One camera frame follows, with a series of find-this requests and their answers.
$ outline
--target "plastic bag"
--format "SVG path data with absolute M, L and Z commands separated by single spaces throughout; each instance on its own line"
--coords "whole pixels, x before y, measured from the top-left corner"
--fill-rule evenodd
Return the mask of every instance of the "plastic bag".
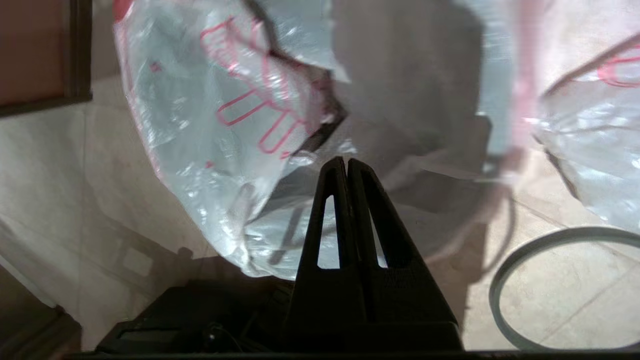
M 135 0 L 115 24 L 148 155 L 213 247 L 247 275 L 294 279 L 319 169 L 354 156 L 423 256 L 455 250 L 512 130 L 509 36 L 492 1 L 250 4 Z M 350 115 L 316 151 L 298 148 L 329 121 L 324 85 L 269 50 L 337 73 Z M 338 263 L 333 214 L 325 268 Z
M 589 210 L 640 233 L 640 45 L 543 98 L 534 125 Z

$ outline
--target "white plastic bag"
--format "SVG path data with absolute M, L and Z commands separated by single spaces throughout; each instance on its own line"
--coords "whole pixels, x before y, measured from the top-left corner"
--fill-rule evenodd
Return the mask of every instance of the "white plastic bag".
M 353 156 L 376 171 L 423 256 L 455 250 L 511 134 L 510 44 L 493 2 L 254 5 L 273 29 L 240 0 L 135 0 L 115 24 L 148 155 L 214 248 L 247 275 L 294 279 L 319 169 Z M 273 56 L 270 37 L 338 73 L 350 115 L 314 152 L 297 149 L 328 120 L 324 85 Z M 337 266 L 324 251 L 336 246 L 332 216 L 325 268 Z
M 536 134 L 580 201 L 640 233 L 640 45 L 543 98 Z

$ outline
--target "gray rubber ring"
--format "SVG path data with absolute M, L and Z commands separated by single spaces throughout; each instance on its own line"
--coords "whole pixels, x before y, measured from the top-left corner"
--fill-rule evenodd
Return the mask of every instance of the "gray rubber ring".
M 548 348 L 539 343 L 533 342 L 519 332 L 515 331 L 507 321 L 505 321 L 500 311 L 500 296 L 502 295 L 502 289 L 504 284 L 509 279 L 509 276 L 520 266 L 539 253 L 566 245 L 569 243 L 580 242 L 612 242 L 621 243 L 625 245 L 631 245 L 633 247 L 640 248 L 640 235 L 614 229 L 612 227 L 577 227 L 573 229 L 565 229 L 544 235 L 541 238 L 535 239 L 529 242 L 518 250 L 514 251 L 509 257 L 502 263 L 498 271 L 496 272 L 489 288 L 489 307 L 493 313 L 493 319 L 498 325 L 498 329 L 507 340 L 509 340 L 514 346 L 521 350 L 528 351 L 562 351 L 561 349 Z M 626 347 L 617 348 L 617 350 L 638 349 L 640 347 L 640 341 Z

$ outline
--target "tile floor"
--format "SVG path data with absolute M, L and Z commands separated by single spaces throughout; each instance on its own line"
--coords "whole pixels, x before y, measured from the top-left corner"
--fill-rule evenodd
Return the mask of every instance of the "tile floor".
M 80 322 L 85 349 L 216 255 L 152 171 L 121 89 L 110 2 L 94 5 L 93 102 L 0 121 L 0 255 Z M 539 147 L 527 150 L 513 199 L 429 266 L 467 349 L 513 348 L 488 307 L 495 267 L 483 268 L 542 234 L 601 224 Z M 523 266 L 503 311 L 548 346 L 612 347 L 640 340 L 638 295 L 639 251 L 572 245 Z

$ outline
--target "tile grout line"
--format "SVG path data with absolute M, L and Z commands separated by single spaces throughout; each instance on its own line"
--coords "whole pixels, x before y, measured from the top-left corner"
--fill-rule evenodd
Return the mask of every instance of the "tile grout line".
M 123 284 L 127 285 L 128 287 L 140 292 L 142 295 L 153 297 L 151 292 L 145 290 L 142 286 L 140 286 L 140 285 L 138 285 L 138 284 L 136 284 L 134 282 L 129 281 L 126 277 L 114 272 L 112 269 L 110 269 L 110 268 L 108 268 L 108 267 L 106 267 L 106 266 L 104 266 L 104 265 L 102 265 L 100 263 L 97 263 L 94 260 L 91 260 L 90 258 L 87 258 L 87 262 L 91 263 L 92 266 L 95 266 L 95 267 L 99 268 L 100 270 L 104 271 L 105 274 L 107 274 L 107 275 L 109 275 L 111 277 L 114 277 L 115 280 L 120 281 Z
M 514 201 L 517 204 L 522 205 L 523 207 L 528 209 L 531 213 L 533 213 L 533 215 L 536 215 L 537 217 L 541 218 L 544 221 L 549 222 L 552 225 L 556 225 L 556 226 L 560 227 L 561 229 L 571 229 L 570 226 L 564 225 L 564 224 L 558 222 L 557 220 L 554 220 L 554 219 L 546 216 L 545 214 L 543 214 L 540 211 L 530 207 L 529 205 L 526 205 L 526 204 L 524 204 L 524 203 L 522 203 L 520 201 L 517 201 L 516 199 L 514 199 Z M 599 226 L 599 227 L 610 227 L 610 226 L 602 226 L 602 225 L 596 225 L 596 226 Z M 594 242 L 594 245 L 598 245 L 600 248 L 603 248 L 603 250 L 606 250 L 606 251 L 609 251 L 609 252 L 614 252 L 615 253 L 614 255 L 622 256 L 623 258 L 625 258 L 625 259 L 627 259 L 629 261 L 633 261 L 634 263 L 640 263 L 640 261 L 638 261 L 638 260 L 626 255 L 625 253 L 623 253 L 623 252 L 621 252 L 621 251 L 619 251 L 617 249 L 614 249 L 612 247 L 608 247 L 606 241 L 596 241 L 596 242 Z
M 6 217 L 7 219 L 9 219 L 11 221 L 14 221 L 14 222 L 18 223 L 20 226 L 24 227 L 25 229 L 29 229 L 29 231 L 33 231 L 35 234 L 37 234 L 37 235 L 39 235 L 39 236 L 41 236 L 41 237 L 43 237 L 45 239 L 49 239 L 49 238 L 57 239 L 56 240 L 56 243 L 57 243 L 56 245 L 59 245 L 60 247 L 66 248 L 67 250 L 69 250 L 69 251 L 71 251 L 73 253 L 78 252 L 78 250 L 72 249 L 71 247 L 66 245 L 67 241 L 58 241 L 58 240 L 71 240 L 70 238 L 64 238 L 64 237 L 61 237 L 61 236 L 58 236 L 58 235 L 51 235 L 51 234 L 41 233 L 39 230 L 34 229 L 33 227 L 25 224 L 24 222 L 15 219 L 13 216 L 7 215 L 4 211 L 0 211 L 0 215 Z
M 550 224 L 552 224 L 552 225 L 558 226 L 558 227 L 560 227 L 560 228 L 562 228 L 562 229 L 566 229 L 566 228 L 568 227 L 567 225 L 564 225 L 564 224 L 562 224 L 562 223 L 558 222 L 557 220 L 555 220 L 555 219 L 553 219 L 553 218 L 550 218 L 550 217 L 546 216 L 544 213 L 542 213 L 542 212 L 540 212 L 540 211 L 538 211 L 538 210 L 536 210 L 536 209 L 534 209 L 534 208 L 530 207 L 529 205 L 524 204 L 523 202 L 520 202 L 520 201 L 519 201 L 518 199 L 516 199 L 515 197 L 513 198 L 513 200 L 514 200 L 517 204 L 522 205 L 523 207 L 525 207 L 527 210 L 529 210 L 531 213 L 533 213 L 533 215 L 536 215 L 537 217 L 541 218 L 542 220 L 544 220 L 544 221 L 546 221 L 546 222 L 548 222 L 548 223 L 550 223 Z
M 76 290 L 76 313 L 78 322 L 80 322 L 80 285 L 82 283 L 82 262 L 84 247 L 84 193 L 86 191 L 86 133 L 87 133 L 87 117 L 89 105 L 84 106 L 83 119 L 83 144 L 82 144 L 82 186 L 80 188 L 80 244 L 78 244 L 78 284 Z
M 589 301 L 587 301 L 586 303 L 584 303 L 582 306 L 580 306 L 580 308 L 578 310 L 576 310 L 571 316 L 569 316 L 569 318 L 565 321 L 563 321 L 560 325 L 558 325 L 553 331 L 551 331 L 548 335 L 546 335 L 544 338 L 542 338 L 538 343 L 542 344 L 543 342 L 547 341 L 549 338 L 551 338 L 553 335 L 557 334 L 558 331 L 560 331 L 560 329 L 562 329 L 563 326 L 565 326 L 566 324 L 568 324 L 571 320 L 573 320 L 573 318 L 575 318 L 579 313 L 581 313 L 583 310 L 585 310 L 585 308 L 587 308 L 589 305 L 593 304 L 595 302 L 595 300 L 597 300 L 598 298 L 600 298 L 600 296 L 602 296 L 607 290 L 611 289 L 612 287 L 614 287 L 615 285 L 617 285 L 620 281 L 622 281 L 624 278 L 626 278 L 631 271 L 635 270 L 637 267 L 639 267 L 640 264 L 635 264 L 634 266 L 631 266 L 629 268 L 629 270 L 627 270 L 624 274 L 622 274 L 622 276 L 620 276 L 619 278 L 617 278 L 615 281 L 611 282 L 609 285 L 607 285 L 604 289 L 600 290 L 596 295 L 593 295 L 593 297 L 591 299 L 589 299 Z

